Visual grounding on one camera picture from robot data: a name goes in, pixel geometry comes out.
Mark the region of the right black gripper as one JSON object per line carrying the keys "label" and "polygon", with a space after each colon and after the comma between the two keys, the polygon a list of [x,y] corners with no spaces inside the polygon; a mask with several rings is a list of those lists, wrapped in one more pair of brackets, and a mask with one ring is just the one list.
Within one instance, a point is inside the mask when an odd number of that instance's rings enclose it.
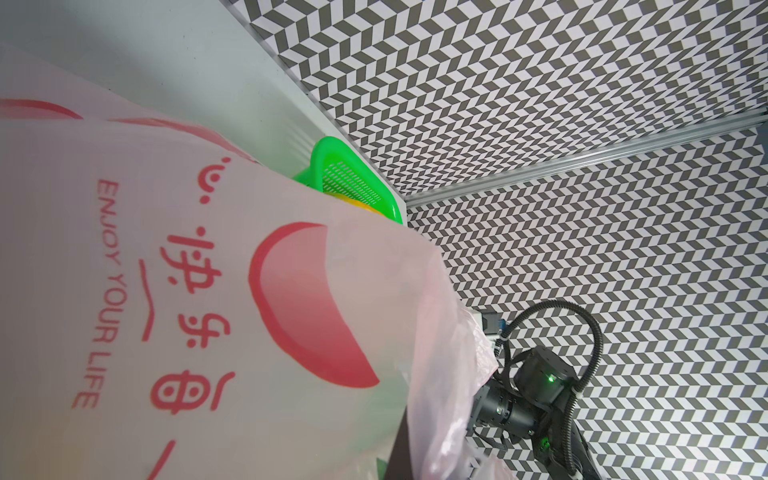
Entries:
{"label": "right black gripper", "polygon": [[506,432],[512,444],[531,439],[539,423],[540,411],[516,390],[507,389],[491,378],[473,398],[467,432],[477,427],[498,428]]}

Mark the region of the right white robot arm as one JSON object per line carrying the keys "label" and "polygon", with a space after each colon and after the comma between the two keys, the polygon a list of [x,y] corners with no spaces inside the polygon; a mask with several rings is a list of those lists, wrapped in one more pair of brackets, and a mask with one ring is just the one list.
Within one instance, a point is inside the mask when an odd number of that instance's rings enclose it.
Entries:
{"label": "right white robot arm", "polygon": [[512,355],[499,342],[495,351],[503,365],[475,394],[467,432],[499,451],[528,440],[552,479],[602,479],[575,417],[566,414],[575,369],[544,346]]}

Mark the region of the pink printed plastic bag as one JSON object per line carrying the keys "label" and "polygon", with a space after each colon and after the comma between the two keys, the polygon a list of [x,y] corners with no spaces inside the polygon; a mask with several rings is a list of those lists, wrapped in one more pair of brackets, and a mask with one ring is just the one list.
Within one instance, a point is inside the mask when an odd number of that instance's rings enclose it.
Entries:
{"label": "pink printed plastic bag", "polygon": [[425,237],[2,48],[3,478],[496,478],[494,366]]}

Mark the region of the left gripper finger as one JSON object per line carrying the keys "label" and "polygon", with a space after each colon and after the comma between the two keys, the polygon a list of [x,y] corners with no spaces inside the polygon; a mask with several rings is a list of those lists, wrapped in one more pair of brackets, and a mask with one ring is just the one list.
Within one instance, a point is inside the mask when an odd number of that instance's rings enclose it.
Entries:
{"label": "left gripper finger", "polygon": [[413,480],[407,414],[404,413],[394,441],[384,480]]}

